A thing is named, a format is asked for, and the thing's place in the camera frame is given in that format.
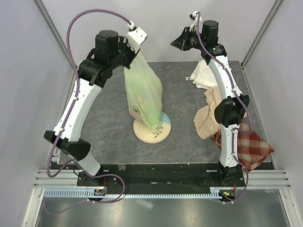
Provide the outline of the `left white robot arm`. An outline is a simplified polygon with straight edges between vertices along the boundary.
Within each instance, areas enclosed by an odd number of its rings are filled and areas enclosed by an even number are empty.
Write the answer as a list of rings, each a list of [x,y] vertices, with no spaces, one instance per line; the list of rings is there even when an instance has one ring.
[[[95,37],[95,47],[76,70],[76,83],[64,113],[44,138],[65,153],[88,173],[87,180],[93,186],[104,181],[101,165],[90,152],[90,143],[80,138],[84,120],[106,81],[119,66],[129,68],[140,51],[147,34],[136,28],[126,36],[111,30],[100,31]]]

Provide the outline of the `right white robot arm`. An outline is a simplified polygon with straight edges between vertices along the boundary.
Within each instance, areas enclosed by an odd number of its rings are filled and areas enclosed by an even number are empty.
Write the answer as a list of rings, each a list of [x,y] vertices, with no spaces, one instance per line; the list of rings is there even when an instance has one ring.
[[[241,173],[237,155],[237,137],[240,122],[248,113],[250,102],[236,85],[228,64],[225,47],[218,42],[219,24],[214,20],[202,21],[195,18],[191,26],[185,27],[181,35],[171,42],[171,46],[181,51],[192,48],[200,50],[218,84],[221,102],[214,110],[215,120],[221,127],[222,148],[217,181],[228,186]]]

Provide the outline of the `light green plastic bag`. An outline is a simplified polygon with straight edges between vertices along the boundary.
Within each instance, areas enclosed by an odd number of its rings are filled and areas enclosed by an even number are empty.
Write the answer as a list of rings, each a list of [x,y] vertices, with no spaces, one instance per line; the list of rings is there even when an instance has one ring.
[[[162,83],[144,56],[138,52],[124,68],[125,90],[130,115],[142,121],[152,131],[160,126],[162,112]]]

